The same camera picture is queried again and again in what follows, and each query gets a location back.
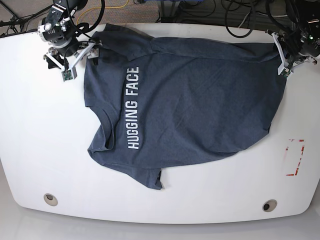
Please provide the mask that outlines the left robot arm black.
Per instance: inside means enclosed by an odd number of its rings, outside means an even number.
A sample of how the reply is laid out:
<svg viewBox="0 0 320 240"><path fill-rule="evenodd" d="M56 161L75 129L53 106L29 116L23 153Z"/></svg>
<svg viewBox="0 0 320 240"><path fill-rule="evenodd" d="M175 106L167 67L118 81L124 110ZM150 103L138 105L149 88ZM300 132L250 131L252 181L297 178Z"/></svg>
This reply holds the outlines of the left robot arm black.
<svg viewBox="0 0 320 240"><path fill-rule="evenodd" d="M294 24L289 28L271 14L271 2L265 2L268 18L280 32L267 30L277 47L281 64L279 76L289 78L302 64L317 64L320 60L320 2L318 0L286 0L286 14Z"/></svg>

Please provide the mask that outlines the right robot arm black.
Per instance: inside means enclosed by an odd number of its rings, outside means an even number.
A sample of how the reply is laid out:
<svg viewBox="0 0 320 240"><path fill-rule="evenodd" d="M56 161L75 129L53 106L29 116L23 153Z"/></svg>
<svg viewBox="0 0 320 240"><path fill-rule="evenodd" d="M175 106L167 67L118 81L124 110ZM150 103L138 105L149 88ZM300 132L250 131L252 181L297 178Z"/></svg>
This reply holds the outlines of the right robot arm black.
<svg viewBox="0 0 320 240"><path fill-rule="evenodd" d="M67 57L78 52L82 46L94 43L87 33L93 31L101 22L105 12L105 1L101 1L101 8L97 20L92 26L88 23L76 25L74 14L82 10L88 2L86 0L54 0L49 12L42 19L37 31L40 38L53 46L53 59L48 61L48 68L57 68L58 64L65 69L69 67Z"/></svg>

